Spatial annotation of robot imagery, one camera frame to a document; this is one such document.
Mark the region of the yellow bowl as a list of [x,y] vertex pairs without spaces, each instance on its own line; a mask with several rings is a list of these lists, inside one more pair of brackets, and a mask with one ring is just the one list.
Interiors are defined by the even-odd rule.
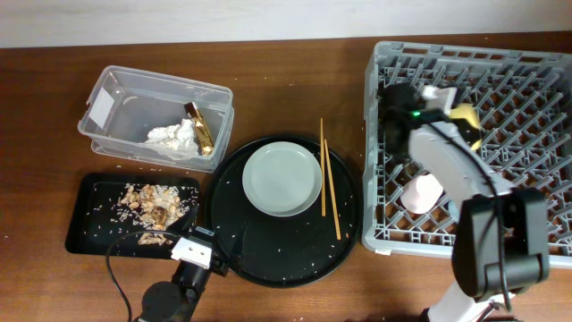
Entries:
[[458,132],[466,144],[477,151],[482,144],[484,130],[475,108],[468,103],[458,104],[450,110],[449,118],[457,125]]

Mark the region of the grey plate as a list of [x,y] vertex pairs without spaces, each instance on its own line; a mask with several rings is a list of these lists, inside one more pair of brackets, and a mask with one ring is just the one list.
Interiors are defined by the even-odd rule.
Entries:
[[296,216],[312,206],[323,187],[321,167],[309,149],[277,141],[257,149],[242,172],[248,201],[279,218]]

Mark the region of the white tissue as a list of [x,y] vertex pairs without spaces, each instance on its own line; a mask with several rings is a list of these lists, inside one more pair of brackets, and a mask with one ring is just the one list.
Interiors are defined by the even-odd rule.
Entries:
[[181,123],[156,127],[147,134],[144,142],[149,148],[173,160],[185,160],[198,156],[194,122],[183,119]]

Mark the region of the clear plastic bin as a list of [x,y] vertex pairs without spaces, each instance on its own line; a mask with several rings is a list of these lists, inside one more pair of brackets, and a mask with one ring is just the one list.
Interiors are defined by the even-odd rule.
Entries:
[[[212,173],[231,137],[232,100],[232,91],[223,86],[110,65],[90,93],[78,131],[92,139],[92,150],[101,155]],[[212,136],[211,155],[192,155],[147,143],[154,128],[186,119],[184,106],[190,102],[198,106]]]

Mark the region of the food scraps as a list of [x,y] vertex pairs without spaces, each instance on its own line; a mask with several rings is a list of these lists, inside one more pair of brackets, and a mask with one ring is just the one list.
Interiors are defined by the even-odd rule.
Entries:
[[138,239],[138,245],[171,244],[162,233],[149,233],[148,230],[165,231],[182,218],[189,205],[180,196],[175,186],[127,184],[126,191],[118,198],[117,207],[120,221],[131,218],[145,232]]

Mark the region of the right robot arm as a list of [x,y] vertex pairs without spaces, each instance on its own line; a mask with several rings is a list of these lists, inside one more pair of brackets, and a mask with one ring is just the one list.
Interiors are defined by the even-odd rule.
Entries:
[[535,188],[518,188],[475,152],[484,130],[475,108],[454,87],[407,83],[381,89],[385,151],[415,161],[459,211],[451,264],[454,283],[423,311],[423,321],[483,321],[511,310],[511,298],[549,276],[547,206]]

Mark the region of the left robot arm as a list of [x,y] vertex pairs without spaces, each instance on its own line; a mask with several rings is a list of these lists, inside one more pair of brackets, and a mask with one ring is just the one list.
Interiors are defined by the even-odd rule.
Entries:
[[181,234],[172,249],[172,258],[179,265],[169,281],[147,288],[137,321],[191,320],[211,274],[225,277],[241,262],[247,225],[240,227],[231,253],[224,255],[215,232],[194,224],[197,213],[193,208],[167,227],[169,233]]

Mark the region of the grey dishwasher rack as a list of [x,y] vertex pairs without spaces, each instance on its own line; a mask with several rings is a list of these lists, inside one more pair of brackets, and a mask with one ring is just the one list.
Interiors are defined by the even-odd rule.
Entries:
[[385,151],[378,93],[395,83],[457,89],[482,127],[479,156],[519,187],[541,191],[553,267],[571,265],[571,58],[562,53],[382,41],[365,72],[362,243],[373,252],[447,258],[459,211],[442,196],[423,214],[400,196],[421,174]]

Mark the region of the black rectangular tray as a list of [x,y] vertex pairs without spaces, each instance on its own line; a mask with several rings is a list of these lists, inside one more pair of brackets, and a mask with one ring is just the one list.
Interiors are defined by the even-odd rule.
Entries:
[[120,221],[118,198],[127,184],[175,186],[189,209],[198,205],[199,183],[190,177],[151,174],[87,174],[80,188],[68,229],[65,248],[70,253],[104,255],[108,246],[127,233],[144,228],[131,218]]

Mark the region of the pink cup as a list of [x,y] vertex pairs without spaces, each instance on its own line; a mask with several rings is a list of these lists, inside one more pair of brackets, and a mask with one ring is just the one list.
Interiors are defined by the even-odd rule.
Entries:
[[432,174],[416,176],[408,182],[400,195],[404,208],[414,214],[428,212],[443,194],[443,187]]

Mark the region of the brown snack wrapper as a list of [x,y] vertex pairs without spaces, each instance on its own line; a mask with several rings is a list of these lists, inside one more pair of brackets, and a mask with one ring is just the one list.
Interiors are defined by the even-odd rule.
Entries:
[[215,145],[205,117],[201,114],[195,102],[189,102],[184,108],[188,117],[193,122],[193,128],[198,138],[201,154],[204,157],[210,156],[214,151]]

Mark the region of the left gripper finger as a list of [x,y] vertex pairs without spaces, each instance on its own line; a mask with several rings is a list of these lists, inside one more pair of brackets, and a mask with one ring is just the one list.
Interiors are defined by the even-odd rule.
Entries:
[[180,235],[187,236],[192,231],[193,227],[196,225],[199,209],[200,209],[200,206],[195,205],[181,219],[182,223],[181,223]]
[[247,231],[247,224],[244,223],[241,226],[240,232],[238,233],[236,240],[232,245],[229,267],[235,273],[239,273],[239,271],[241,270],[242,252],[246,237],[246,231]]

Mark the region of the wooden chopstick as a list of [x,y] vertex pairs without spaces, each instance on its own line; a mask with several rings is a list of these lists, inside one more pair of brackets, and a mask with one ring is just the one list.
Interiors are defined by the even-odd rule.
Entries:
[[328,175],[328,183],[329,183],[329,190],[331,194],[331,203],[332,203],[332,213],[333,213],[333,222],[336,234],[336,240],[341,240],[341,229],[340,229],[340,222],[338,217],[338,209],[337,209],[337,202],[336,202],[336,193],[334,187],[334,180],[332,175],[332,162],[330,158],[330,150],[328,147],[327,139],[324,139],[324,153],[325,153],[325,163],[326,163],[326,171]]
[[324,147],[324,121],[320,118],[320,168],[322,176],[322,188],[321,188],[321,216],[326,216],[326,200],[325,200],[325,147]]

